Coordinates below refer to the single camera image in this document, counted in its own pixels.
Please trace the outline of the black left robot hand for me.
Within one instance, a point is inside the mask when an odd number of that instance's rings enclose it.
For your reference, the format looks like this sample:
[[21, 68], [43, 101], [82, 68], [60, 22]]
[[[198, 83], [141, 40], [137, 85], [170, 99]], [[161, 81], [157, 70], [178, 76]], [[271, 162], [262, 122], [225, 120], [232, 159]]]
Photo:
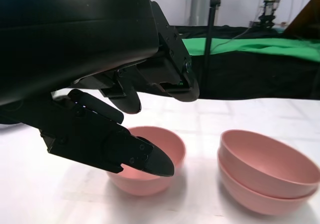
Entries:
[[0, 0], [0, 121], [40, 131], [50, 154], [112, 173], [175, 172], [122, 126], [141, 111], [128, 69], [181, 102], [200, 91], [177, 30], [151, 0]]

